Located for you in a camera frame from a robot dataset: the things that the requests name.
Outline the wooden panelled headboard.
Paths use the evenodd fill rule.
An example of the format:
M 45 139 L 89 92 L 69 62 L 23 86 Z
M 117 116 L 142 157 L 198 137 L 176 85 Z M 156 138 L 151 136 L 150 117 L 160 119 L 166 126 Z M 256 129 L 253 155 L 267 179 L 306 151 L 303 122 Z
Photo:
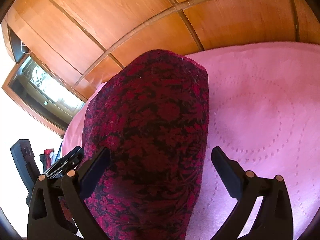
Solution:
M 317 44 L 319 21 L 305 0 L 15 0 L 1 34 L 86 100 L 145 51 Z

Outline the pink bedspread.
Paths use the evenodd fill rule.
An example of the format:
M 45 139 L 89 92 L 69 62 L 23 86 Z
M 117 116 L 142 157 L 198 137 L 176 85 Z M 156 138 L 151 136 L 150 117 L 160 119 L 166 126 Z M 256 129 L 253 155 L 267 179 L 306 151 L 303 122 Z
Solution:
M 235 203 L 211 162 L 219 146 L 246 170 L 284 177 L 300 239 L 319 210 L 319 46 L 254 44 L 185 56 L 208 74 L 200 194 L 184 239 L 210 239 Z

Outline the wooden framed window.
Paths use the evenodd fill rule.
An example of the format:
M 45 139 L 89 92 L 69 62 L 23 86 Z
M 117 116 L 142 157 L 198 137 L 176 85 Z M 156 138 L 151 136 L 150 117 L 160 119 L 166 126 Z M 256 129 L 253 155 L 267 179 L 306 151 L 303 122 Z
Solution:
M 28 55 L 12 68 L 2 89 L 31 117 L 60 136 L 85 104 Z

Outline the maroon knitted sweater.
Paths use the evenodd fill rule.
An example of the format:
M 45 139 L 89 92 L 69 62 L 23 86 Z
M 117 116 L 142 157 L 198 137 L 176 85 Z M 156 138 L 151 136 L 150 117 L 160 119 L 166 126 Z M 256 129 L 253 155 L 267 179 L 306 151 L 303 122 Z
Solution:
M 168 50 L 134 59 L 69 124 L 62 153 L 101 148 L 111 165 L 86 199 L 110 239 L 184 239 L 200 194 L 209 124 L 206 69 Z

